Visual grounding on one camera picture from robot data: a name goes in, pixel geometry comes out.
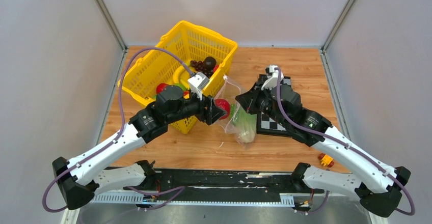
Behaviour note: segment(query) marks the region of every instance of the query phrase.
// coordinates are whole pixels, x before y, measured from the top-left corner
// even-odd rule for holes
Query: gray floor
[[[322,197],[314,198],[317,207]],[[81,210],[85,224],[98,223],[157,223],[157,224],[225,224],[225,223],[350,223],[368,224],[367,211],[358,202],[346,197],[330,197],[318,213],[303,216],[283,207],[226,207],[226,206],[165,206],[153,211],[134,211],[134,205],[89,204]]]

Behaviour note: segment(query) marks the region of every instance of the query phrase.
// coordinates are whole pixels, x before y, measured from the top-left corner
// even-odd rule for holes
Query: plastic bag
[[[235,140],[242,146],[254,141],[256,135],[256,115],[250,115],[235,101],[235,96],[247,92],[238,83],[224,75],[224,85],[216,94],[215,99],[223,98],[230,104],[230,115],[218,120],[225,133],[234,134]]]

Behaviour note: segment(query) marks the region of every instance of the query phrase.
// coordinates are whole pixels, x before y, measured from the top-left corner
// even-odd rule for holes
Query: bunch of grapes
[[[213,69],[216,66],[216,60],[210,56],[206,57],[204,62],[192,60],[191,66],[210,78],[214,73]]]

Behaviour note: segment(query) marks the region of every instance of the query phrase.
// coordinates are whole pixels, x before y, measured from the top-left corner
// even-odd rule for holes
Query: chessboard
[[[268,79],[267,75],[260,74],[259,80],[265,81]],[[291,77],[284,76],[281,84],[287,84],[291,86]],[[286,129],[272,120],[270,117],[263,113],[257,114],[257,134],[273,135],[273,136],[289,136]]]

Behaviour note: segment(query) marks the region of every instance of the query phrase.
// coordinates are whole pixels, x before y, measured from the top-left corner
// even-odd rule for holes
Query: wood grain surface
[[[141,48],[131,47],[127,61]],[[319,112],[338,126],[317,49],[239,48],[229,76],[249,89],[270,64],[279,65],[284,75],[291,76],[292,87],[301,95],[304,107]],[[117,96],[116,94],[102,139],[108,138],[120,128]],[[122,97],[128,121],[142,108],[127,93],[123,92]],[[235,141],[233,135],[225,134],[219,125],[207,126],[197,122],[187,135],[169,127],[167,133],[126,154],[113,165],[127,166],[147,159],[156,160],[155,167],[158,168],[291,172],[299,162],[320,166],[317,159],[319,154],[319,151],[290,138],[267,135],[257,135],[255,141],[245,149]],[[331,170],[347,172],[339,163],[335,163]]]

